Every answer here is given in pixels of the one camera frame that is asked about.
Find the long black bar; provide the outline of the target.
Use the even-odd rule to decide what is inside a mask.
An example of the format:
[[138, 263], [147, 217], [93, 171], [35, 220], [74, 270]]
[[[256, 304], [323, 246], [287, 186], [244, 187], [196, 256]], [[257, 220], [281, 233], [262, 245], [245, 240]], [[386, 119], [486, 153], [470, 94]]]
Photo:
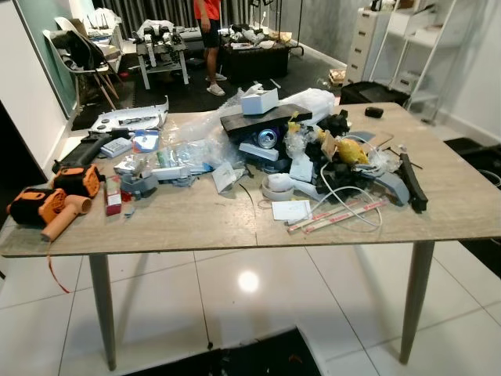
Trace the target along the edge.
[[420, 186], [419, 180], [416, 179], [416, 173], [414, 172], [415, 165], [411, 162], [409, 155], [405, 151], [401, 151], [398, 158], [401, 161], [398, 175], [403, 179], [404, 185], [410, 193], [407, 201], [411, 204], [416, 214], [422, 214], [423, 211], [427, 210], [428, 197]]

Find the grey curved plastic part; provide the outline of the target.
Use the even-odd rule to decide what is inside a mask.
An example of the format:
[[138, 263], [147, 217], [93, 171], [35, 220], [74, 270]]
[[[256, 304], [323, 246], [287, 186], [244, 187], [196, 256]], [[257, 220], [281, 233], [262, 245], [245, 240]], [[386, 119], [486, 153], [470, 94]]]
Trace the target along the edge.
[[396, 205], [407, 205], [410, 204], [410, 190], [404, 184], [403, 179], [397, 176], [393, 172], [383, 172], [383, 173], [369, 173], [363, 172], [362, 175], [368, 176], [377, 185], [383, 187], [390, 196], [391, 201]]

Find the white ladder shelf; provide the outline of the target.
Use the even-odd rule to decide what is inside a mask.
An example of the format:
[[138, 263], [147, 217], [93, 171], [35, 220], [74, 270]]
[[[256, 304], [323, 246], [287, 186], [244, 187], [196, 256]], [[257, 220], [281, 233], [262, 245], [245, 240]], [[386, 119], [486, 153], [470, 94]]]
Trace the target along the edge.
[[380, 14], [387, 17], [377, 60], [368, 79], [401, 91], [403, 106], [430, 123], [439, 110], [446, 68], [446, 31], [459, 0], [391, 0]]

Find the grey table leg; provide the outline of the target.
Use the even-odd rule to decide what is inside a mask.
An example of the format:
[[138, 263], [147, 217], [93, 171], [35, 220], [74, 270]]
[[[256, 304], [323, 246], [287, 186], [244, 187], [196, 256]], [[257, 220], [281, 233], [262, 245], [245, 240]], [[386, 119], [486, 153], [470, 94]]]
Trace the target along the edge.
[[435, 241], [415, 241], [413, 244], [407, 290], [405, 290], [405, 312], [398, 361], [408, 364], [414, 347], [416, 330], [419, 327], [424, 298], [428, 289], [431, 262], [434, 258]]
[[112, 298], [110, 262], [107, 255], [95, 254], [88, 257], [91, 271], [91, 283], [98, 326], [103, 337], [105, 362], [110, 371], [116, 369], [116, 336], [114, 326], [114, 298]]

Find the wrapped chopsticks pack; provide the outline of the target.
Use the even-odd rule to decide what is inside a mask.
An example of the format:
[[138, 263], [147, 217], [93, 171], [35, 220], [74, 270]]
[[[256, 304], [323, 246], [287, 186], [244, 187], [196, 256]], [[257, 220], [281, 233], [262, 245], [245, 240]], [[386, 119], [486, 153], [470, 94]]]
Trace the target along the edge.
[[337, 223], [341, 221], [346, 221], [350, 218], [364, 219], [362, 214], [365, 212], [376, 210], [379, 222], [373, 225], [373, 228], [380, 228], [382, 226], [382, 216], [380, 216], [380, 208], [383, 205], [390, 204], [389, 198], [378, 198], [378, 200], [373, 203], [364, 203], [362, 200], [351, 200], [348, 201], [347, 207], [333, 208], [333, 210], [322, 212], [322, 214], [313, 215], [311, 218], [304, 219], [295, 223], [287, 228], [288, 233], [297, 232], [300, 230], [302, 233], [311, 233], [313, 230], [319, 230], [326, 228], [332, 223]]

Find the white drawer cabinet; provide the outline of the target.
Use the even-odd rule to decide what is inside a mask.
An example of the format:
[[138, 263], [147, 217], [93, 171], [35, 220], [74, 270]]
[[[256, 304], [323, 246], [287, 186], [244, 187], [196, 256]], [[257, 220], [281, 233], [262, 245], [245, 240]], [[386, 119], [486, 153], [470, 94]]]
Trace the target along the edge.
[[389, 13], [362, 7], [358, 9], [351, 36], [350, 52], [346, 62], [344, 83], [369, 80], [378, 61], [380, 43], [384, 39]]

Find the white plastic bag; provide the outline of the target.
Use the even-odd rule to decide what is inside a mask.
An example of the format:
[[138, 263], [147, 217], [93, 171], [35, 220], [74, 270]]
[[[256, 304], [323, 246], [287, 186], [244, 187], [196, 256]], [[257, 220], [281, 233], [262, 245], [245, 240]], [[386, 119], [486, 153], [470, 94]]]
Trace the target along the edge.
[[323, 118], [327, 118], [332, 114], [333, 109], [338, 103], [339, 97], [335, 96], [332, 92], [322, 89], [313, 89], [312, 87], [298, 92], [293, 96], [280, 99], [278, 102], [279, 105], [297, 104], [305, 110], [310, 110], [312, 112], [312, 118], [303, 121], [305, 125], [314, 125]]

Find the white paper card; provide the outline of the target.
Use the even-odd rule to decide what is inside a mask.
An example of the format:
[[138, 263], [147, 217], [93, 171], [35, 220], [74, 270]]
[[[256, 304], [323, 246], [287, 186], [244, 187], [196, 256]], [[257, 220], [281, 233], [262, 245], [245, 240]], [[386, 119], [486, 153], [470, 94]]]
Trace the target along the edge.
[[273, 201], [271, 203], [272, 216], [276, 221], [300, 222], [310, 219], [312, 207], [310, 201]]

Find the white tape roll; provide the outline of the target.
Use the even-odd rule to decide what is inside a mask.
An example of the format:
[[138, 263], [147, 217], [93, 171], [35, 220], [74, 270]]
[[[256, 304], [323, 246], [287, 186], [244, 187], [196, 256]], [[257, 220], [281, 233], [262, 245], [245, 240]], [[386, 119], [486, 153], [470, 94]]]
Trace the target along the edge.
[[270, 201], [293, 200], [293, 180], [287, 173], [272, 173], [262, 180], [261, 191]]

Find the blue soda can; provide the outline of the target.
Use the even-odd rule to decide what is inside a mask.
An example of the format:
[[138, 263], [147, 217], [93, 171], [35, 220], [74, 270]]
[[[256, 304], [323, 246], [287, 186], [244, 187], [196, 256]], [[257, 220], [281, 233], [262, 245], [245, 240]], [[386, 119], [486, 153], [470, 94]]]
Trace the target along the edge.
[[260, 148], [275, 148], [280, 140], [282, 140], [282, 132], [277, 128], [263, 128], [258, 130], [253, 137], [255, 146]]

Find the black flat board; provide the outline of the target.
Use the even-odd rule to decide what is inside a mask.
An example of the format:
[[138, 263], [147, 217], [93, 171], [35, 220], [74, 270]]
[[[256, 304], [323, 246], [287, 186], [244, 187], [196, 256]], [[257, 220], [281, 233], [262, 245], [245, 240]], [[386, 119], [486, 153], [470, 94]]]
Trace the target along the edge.
[[289, 121], [310, 121], [314, 114], [297, 104], [283, 104], [260, 115], [234, 114], [221, 117], [222, 128], [229, 137], [243, 137], [265, 128], [278, 129]]

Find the white cardboard box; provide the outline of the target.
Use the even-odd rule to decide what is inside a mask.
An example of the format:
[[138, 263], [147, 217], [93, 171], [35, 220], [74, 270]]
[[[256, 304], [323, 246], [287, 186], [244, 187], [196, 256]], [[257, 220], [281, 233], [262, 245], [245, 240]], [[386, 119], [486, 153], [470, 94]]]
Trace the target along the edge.
[[266, 114], [278, 105], [278, 89], [265, 89], [263, 85], [253, 85], [240, 94], [241, 114], [258, 116]]

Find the black low table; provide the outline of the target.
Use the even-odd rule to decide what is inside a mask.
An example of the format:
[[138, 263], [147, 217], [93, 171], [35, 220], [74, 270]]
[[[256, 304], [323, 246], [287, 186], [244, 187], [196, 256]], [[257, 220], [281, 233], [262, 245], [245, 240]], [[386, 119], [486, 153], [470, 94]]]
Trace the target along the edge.
[[223, 28], [221, 33], [218, 71], [232, 81], [285, 78], [289, 73], [291, 50], [300, 48], [246, 25], [232, 25]]

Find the black floor mat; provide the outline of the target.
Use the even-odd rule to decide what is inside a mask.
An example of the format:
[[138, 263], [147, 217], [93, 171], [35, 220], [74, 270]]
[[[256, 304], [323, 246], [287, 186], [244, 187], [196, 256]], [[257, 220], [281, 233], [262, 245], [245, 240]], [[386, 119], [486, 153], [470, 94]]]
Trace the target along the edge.
[[300, 330], [196, 354], [125, 376], [323, 376]]

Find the clear plastic bag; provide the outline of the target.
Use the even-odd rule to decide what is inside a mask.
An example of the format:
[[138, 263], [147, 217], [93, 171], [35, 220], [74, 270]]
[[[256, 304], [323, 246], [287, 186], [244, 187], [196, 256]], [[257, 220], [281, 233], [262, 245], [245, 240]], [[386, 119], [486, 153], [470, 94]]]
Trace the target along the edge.
[[226, 135], [221, 117], [235, 114], [234, 110], [204, 112], [171, 112], [166, 114], [160, 129], [160, 151], [173, 153], [173, 161], [191, 166], [230, 164], [243, 168], [244, 157]]

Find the person in red shirt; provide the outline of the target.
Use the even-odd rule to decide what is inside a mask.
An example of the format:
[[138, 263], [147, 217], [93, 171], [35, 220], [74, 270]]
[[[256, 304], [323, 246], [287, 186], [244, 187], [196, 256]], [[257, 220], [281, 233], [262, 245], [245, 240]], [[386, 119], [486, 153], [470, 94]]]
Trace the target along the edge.
[[214, 96], [225, 96], [225, 90], [218, 83], [226, 80], [218, 73], [218, 51], [221, 47], [222, 0], [193, 0], [194, 17], [203, 36], [204, 60], [207, 68], [207, 92]]

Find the blue white package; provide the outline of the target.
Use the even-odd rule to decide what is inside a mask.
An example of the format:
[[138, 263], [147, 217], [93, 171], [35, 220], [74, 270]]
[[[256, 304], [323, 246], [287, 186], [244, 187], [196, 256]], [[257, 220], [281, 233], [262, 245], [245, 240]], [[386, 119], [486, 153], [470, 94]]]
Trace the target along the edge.
[[132, 137], [133, 153], [154, 153], [160, 148], [160, 130], [136, 130]]

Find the grey tape dispenser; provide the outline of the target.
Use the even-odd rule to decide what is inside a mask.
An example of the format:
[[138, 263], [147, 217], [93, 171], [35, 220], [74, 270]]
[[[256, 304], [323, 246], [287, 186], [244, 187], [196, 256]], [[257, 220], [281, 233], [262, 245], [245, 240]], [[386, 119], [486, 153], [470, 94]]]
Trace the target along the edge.
[[139, 200], [139, 198], [148, 198], [155, 193], [160, 185], [157, 179], [152, 175], [139, 178], [138, 175], [121, 175], [121, 190], [123, 193], [129, 193], [130, 196]]

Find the small white table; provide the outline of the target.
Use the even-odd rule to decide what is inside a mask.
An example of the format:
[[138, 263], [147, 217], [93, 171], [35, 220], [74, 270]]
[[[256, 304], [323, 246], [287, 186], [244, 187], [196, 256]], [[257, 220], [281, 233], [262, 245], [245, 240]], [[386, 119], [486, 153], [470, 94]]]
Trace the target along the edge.
[[135, 49], [146, 89], [150, 89], [150, 73], [181, 71], [183, 82], [189, 84], [185, 52], [189, 50], [180, 34], [184, 27], [176, 27], [167, 20], [147, 20], [135, 32]]

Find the white robot shell panel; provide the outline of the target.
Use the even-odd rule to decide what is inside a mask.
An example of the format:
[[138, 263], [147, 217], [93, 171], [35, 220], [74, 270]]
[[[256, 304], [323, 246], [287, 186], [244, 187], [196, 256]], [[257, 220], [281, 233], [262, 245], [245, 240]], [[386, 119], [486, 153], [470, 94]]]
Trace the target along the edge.
[[168, 114], [169, 99], [165, 96], [164, 104], [148, 105], [148, 107], [129, 108], [129, 110], [114, 110], [100, 114], [91, 132], [114, 132], [114, 130], [150, 130], [161, 128]]

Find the white keypad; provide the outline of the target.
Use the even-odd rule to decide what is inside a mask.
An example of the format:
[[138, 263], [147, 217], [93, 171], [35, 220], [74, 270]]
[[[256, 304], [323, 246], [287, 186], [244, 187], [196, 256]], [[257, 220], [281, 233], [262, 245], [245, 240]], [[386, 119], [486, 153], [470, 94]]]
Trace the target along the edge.
[[115, 158], [118, 155], [128, 153], [132, 150], [133, 143], [131, 139], [126, 139], [126, 137], [116, 137], [108, 141], [108, 143], [103, 144], [100, 148], [100, 154], [104, 158]]

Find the small red box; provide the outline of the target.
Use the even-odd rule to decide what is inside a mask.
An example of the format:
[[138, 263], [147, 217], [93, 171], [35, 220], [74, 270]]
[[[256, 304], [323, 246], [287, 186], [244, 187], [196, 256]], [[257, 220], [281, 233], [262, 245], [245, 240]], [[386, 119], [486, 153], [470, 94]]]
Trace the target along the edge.
[[123, 207], [121, 177], [119, 175], [108, 175], [103, 186], [105, 193], [105, 215], [120, 214]]

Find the orange black power tool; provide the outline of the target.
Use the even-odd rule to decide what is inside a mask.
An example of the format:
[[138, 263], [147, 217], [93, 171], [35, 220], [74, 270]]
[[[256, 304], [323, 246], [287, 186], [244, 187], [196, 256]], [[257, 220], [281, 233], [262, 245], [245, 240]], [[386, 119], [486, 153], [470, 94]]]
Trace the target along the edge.
[[53, 189], [62, 189], [67, 196], [93, 198], [103, 186], [104, 176], [95, 164], [86, 166], [62, 166], [51, 182]]

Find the white chair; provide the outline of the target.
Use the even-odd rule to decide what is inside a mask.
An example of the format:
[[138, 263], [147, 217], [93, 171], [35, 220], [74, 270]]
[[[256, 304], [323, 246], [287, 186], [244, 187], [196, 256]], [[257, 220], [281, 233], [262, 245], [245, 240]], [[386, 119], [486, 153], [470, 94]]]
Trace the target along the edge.
[[66, 118], [77, 112], [86, 82], [94, 80], [108, 101], [118, 94], [111, 76], [121, 65], [121, 47], [93, 41], [81, 33], [75, 22], [66, 17], [55, 18], [55, 30], [44, 29], [39, 48], [47, 78]]

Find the orange black heat gun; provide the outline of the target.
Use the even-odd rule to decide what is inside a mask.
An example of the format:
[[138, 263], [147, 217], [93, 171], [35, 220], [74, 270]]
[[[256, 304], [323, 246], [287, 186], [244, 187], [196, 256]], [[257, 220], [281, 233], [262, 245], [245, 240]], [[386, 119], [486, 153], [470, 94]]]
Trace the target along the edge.
[[18, 225], [43, 226], [41, 239], [51, 243], [90, 208], [89, 197], [68, 196], [62, 189], [26, 187], [7, 205], [7, 214]]

